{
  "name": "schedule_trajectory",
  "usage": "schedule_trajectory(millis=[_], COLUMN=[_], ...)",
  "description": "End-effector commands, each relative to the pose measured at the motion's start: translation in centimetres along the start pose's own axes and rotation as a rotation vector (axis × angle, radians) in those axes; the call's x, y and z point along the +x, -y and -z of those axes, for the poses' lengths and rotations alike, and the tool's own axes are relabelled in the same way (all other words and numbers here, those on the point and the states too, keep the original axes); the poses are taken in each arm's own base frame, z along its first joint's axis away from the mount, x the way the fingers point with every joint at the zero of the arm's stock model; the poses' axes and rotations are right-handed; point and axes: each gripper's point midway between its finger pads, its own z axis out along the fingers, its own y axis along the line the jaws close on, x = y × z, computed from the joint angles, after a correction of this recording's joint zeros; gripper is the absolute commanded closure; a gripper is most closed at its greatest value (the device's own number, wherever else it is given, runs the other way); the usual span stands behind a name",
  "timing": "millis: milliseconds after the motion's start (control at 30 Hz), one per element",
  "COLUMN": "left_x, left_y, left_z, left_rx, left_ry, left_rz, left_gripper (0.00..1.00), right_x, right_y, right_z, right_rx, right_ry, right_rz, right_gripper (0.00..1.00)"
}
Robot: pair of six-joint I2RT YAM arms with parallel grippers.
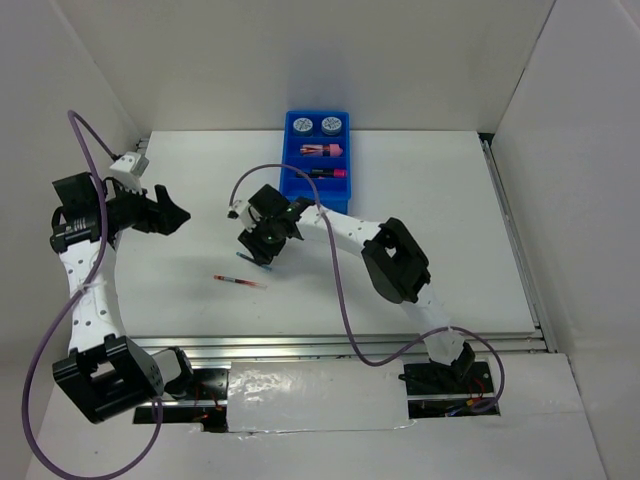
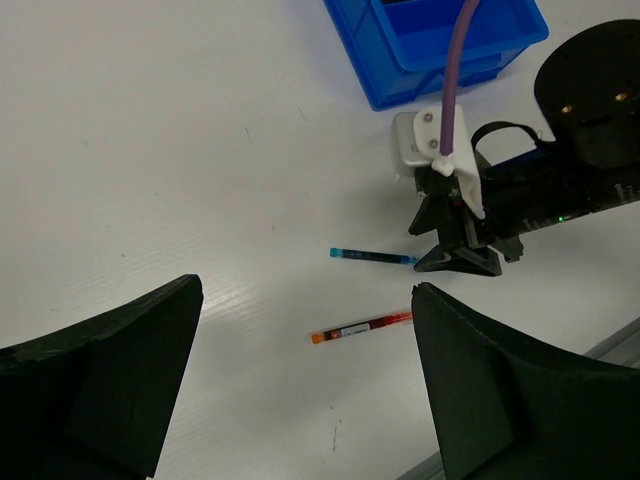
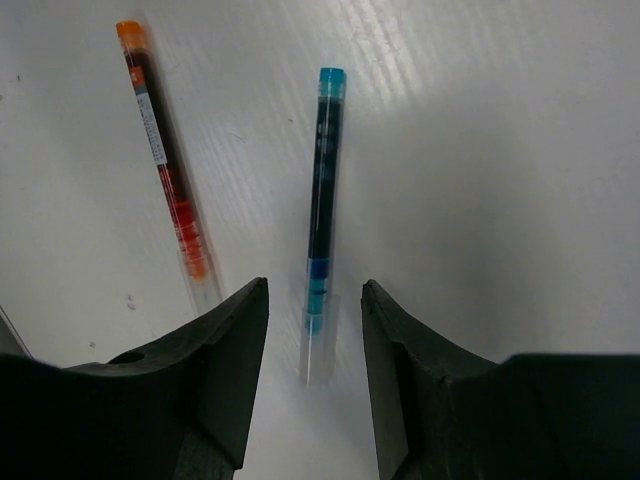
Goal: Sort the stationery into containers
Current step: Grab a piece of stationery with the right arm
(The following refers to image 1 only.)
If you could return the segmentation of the blue pen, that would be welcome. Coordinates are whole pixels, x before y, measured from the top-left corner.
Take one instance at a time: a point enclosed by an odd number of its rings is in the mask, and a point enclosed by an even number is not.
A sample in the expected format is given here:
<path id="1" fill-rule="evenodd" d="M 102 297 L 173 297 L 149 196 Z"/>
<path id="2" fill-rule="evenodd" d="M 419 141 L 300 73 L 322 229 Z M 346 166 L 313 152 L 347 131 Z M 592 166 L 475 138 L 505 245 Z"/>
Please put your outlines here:
<path id="1" fill-rule="evenodd" d="M 244 254 L 242 252 L 237 251 L 236 256 L 239 257 L 240 259 L 251 263 L 252 265 L 257 266 L 258 268 L 267 271 L 267 272 L 271 272 L 273 269 L 270 265 L 266 265 L 266 264 L 261 264 L 259 261 L 255 260 L 254 258 L 252 258 L 251 256 Z"/>

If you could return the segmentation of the red pen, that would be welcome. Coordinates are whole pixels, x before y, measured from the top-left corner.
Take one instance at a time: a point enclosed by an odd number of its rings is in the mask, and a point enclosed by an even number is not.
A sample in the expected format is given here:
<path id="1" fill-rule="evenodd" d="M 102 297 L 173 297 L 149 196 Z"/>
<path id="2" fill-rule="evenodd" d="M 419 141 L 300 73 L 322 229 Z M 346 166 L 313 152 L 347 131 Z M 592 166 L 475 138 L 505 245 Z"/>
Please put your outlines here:
<path id="1" fill-rule="evenodd" d="M 225 275 L 213 275 L 212 278 L 214 280 L 217 280 L 217 281 L 221 281 L 221 282 L 225 282 L 225 283 L 232 283 L 232 284 L 237 284 L 237 285 L 243 285 L 243 286 L 247 286 L 247 287 L 250 287 L 250 288 L 263 289 L 263 290 L 267 288 L 267 285 L 259 283 L 259 282 L 240 279 L 240 278 L 235 278 L 235 277 L 229 277 L 229 276 L 225 276 Z"/>

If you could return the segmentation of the pink highlighter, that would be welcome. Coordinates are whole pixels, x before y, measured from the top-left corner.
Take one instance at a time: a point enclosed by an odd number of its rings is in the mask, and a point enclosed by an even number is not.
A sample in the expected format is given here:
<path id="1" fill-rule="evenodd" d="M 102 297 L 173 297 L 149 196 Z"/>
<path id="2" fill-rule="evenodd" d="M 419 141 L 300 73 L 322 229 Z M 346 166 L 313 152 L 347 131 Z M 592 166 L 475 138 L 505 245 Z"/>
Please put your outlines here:
<path id="1" fill-rule="evenodd" d="M 348 172 L 345 169 L 319 168 L 309 172 L 312 178 L 346 178 Z"/>

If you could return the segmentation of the pink capped bottle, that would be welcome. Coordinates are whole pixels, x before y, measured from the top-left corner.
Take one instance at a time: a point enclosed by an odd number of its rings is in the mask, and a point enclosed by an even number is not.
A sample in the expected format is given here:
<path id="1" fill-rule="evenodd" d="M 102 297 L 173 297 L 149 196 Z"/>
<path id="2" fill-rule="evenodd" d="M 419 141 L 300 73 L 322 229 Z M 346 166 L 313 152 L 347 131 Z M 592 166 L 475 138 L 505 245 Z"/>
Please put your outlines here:
<path id="1" fill-rule="evenodd" d="M 300 149 L 302 156 L 326 156 L 326 157 L 340 157 L 344 150 L 337 144 L 303 144 Z"/>

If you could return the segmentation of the blue cleaning gel jar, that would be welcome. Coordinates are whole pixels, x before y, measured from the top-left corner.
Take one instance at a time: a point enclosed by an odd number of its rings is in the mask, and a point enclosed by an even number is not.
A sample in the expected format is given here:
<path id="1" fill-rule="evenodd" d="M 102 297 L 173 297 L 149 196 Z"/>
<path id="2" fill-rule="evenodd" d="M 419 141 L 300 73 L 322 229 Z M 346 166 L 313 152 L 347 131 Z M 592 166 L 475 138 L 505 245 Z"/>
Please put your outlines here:
<path id="1" fill-rule="evenodd" d="M 292 120 L 291 129 L 295 136 L 310 137 L 314 134 L 315 123 L 310 117 L 296 117 Z"/>
<path id="2" fill-rule="evenodd" d="M 321 120 L 320 129 L 324 136 L 336 137 L 342 134 L 344 122 L 339 116 L 326 116 Z"/>

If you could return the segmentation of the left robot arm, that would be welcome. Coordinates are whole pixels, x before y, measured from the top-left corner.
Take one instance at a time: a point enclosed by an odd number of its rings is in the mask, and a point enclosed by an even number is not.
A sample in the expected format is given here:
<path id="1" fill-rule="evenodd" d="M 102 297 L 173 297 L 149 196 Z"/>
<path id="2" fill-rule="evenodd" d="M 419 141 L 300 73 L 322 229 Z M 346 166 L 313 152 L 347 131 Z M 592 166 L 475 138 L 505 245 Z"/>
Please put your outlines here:
<path id="1" fill-rule="evenodd" d="M 69 289 L 79 300 L 71 309 L 68 356 L 55 362 L 56 384 L 92 423 L 101 423 L 155 397 L 189 397 L 197 374 L 186 354 L 168 347 L 146 353 L 125 332 L 115 282 L 121 233 L 170 235 L 190 218 L 163 185 L 154 199 L 145 190 L 128 191 L 113 177 L 114 197 L 99 203 L 88 172 L 54 182 L 61 204 L 52 217 L 50 243 L 66 270 Z"/>

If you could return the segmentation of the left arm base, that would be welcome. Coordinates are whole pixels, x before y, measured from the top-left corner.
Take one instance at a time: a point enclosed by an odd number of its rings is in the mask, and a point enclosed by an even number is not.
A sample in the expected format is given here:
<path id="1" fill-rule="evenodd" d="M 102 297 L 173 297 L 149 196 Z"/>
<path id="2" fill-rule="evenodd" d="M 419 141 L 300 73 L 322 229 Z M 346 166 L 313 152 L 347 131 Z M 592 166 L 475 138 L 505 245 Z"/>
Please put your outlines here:
<path id="1" fill-rule="evenodd" d="M 158 351 L 151 358 L 162 380 L 164 424 L 195 425 L 210 433 L 228 430 L 229 368 L 195 368 L 178 347 Z"/>

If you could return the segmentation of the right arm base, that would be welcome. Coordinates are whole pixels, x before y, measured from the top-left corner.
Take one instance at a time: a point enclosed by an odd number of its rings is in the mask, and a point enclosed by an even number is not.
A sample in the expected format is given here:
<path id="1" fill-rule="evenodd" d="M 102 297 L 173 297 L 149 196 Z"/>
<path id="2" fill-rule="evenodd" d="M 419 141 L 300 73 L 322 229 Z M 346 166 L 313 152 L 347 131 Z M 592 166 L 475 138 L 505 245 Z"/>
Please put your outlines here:
<path id="1" fill-rule="evenodd" d="M 476 361 L 460 380 L 435 363 L 405 363 L 398 375 L 404 383 L 410 419 L 498 415 L 489 364 Z"/>

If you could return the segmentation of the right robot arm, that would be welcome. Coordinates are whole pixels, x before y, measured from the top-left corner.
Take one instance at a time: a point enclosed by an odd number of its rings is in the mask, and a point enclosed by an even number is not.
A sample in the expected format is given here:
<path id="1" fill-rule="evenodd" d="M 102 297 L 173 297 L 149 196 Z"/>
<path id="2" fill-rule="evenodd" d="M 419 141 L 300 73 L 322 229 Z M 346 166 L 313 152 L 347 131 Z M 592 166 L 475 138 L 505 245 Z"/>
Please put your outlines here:
<path id="1" fill-rule="evenodd" d="M 402 221 L 364 221 L 312 199 L 289 201 L 270 185 L 247 201 L 233 201 L 228 217 L 242 223 L 238 240 L 259 265 L 271 264 L 291 239 L 328 244 L 333 262 L 339 251 L 363 260 L 374 290 L 429 334 L 423 343 L 440 387 L 457 392 L 469 383 L 475 353 L 451 326 L 436 298 L 429 260 Z"/>

